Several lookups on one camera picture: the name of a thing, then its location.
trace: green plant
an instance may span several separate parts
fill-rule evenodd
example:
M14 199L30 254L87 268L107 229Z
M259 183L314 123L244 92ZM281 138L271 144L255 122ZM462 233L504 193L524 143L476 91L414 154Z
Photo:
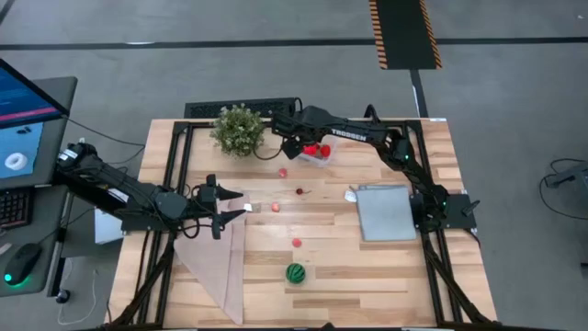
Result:
M245 157L264 143L264 123L258 112L252 112L245 104L223 107L220 116L214 120L210 137L216 139L223 153Z

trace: green striped ball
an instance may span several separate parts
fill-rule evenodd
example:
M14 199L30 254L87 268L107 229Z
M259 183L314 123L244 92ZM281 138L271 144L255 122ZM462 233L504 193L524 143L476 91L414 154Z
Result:
M286 279L292 284L300 284L306 277L304 267L298 263L292 263L286 269Z

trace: computer screen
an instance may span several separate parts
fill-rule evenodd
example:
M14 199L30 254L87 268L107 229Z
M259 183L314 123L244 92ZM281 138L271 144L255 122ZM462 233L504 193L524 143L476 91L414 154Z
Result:
M0 128L53 120L63 114L67 110L0 60Z

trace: red berry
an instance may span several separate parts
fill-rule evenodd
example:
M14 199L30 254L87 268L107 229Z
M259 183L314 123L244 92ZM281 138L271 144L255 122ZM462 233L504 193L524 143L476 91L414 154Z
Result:
M321 155L323 157L329 157L329 155L331 155L331 146L324 145L323 147L321 147Z

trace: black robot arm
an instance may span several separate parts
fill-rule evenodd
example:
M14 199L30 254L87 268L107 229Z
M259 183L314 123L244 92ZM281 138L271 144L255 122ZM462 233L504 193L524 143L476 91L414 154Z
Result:
M307 145L319 143L327 134L369 143L390 169L402 173L423 194L427 229L434 230L447 217L447 190L433 182L414 157L407 131L388 128L376 120L359 122L335 117L325 109L308 106L295 112L278 112L272 117L272 132L284 138L282 150L289 159Z
M129 197L126 201L121 201L119 208L115 210L118 215L135 212L145 217L155 217L170 231L177 229L184 220L210 217L212 236L220 239L224 225L245 212L245 210L238 210L217 213L217 199L229 200L239 198L243 194L217 185L214 175L208 175L207 182L195 188L198 194L188 199L169 188L141 183L106 164L98 157L96 148L87 143L70 143L59 156L57 173L62 181L69 183L72 187L97 189L97 191L105 188L118 189ZM91 202L94 202L98 208L102 208L100 200Z

